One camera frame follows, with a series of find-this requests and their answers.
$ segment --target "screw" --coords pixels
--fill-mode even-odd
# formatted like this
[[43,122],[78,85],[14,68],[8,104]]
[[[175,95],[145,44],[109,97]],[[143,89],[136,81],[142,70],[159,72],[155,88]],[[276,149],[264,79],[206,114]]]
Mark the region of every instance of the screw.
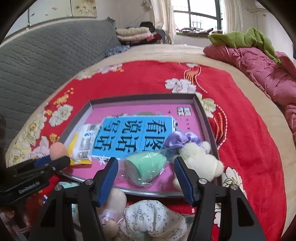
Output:
[[232,190],[237,190],[237,189],[239,189],[238,185],[236,185],[236,184],[230,184],[230,188],[231,188]]
[[92,179],[87,179],[86,181],[85,181],[85,184],[86,185],[91,185],[91,184],[93,184],[94,183],[94,181],[92,180]]
[[54,189],[56,190],[56,191],[59,191],[59,190],[61,190],[62,189],[62,185],[60,185],[60,184],[58,184],[58,185],[56,185],[55,187],[54,187]]
[[201,179],[199,179],[198,180],[198,182],[200,183],[200,184],[206,184],[207,183],[207,180],[206,179],[204,179],[204,178],[201,178]]

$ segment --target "window sill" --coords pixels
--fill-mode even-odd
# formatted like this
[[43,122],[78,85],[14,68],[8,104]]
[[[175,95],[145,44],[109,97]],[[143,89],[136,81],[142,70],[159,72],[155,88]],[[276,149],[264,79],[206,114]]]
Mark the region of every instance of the window sill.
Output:
[[207,39],[208,37],[208,34],[203,34],[203,35],[196,35],[194,33],[190,33],[190,34],[184,34],[184,33],[180,33],[180,32],[177,32],[177,35],[180,35],[180,36],[186,36],[186,37],[191,37],[191,38],[198,38],[198,39]]

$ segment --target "gray quilted fabric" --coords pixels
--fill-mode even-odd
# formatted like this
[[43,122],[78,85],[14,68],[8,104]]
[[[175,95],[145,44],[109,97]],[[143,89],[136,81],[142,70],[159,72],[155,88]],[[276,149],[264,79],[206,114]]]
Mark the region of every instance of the gray quilted fabric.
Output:
[[30,31],[0,48],[0,115],[6,145],[34,110],[79,71],[120,43],[109,21],[79,20]]

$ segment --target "curtain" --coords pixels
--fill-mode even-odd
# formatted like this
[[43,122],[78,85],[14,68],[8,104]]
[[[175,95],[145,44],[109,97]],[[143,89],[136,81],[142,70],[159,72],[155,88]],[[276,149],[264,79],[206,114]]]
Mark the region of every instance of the curtain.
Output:
[[162,29],[167,37],[166,43],[173,44],[176,39],[174,11],[171,0],[151,0],[155,28]]
[[224,1],[223,33],[242,31],[242,5],[241,0],[222,0]]

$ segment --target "purple satin bow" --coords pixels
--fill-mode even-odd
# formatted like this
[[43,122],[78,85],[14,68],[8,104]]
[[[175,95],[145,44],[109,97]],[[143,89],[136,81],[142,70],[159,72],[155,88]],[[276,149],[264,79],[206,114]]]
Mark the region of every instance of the purple satin bow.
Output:
[[174,131],[165,140],[163,149],[175,149],[175,152],[177,153],[178,149],[185,146],[187,142],[194,142],[198,146],[202,143],[201,139],[193,132],[184,133],[182,131]]

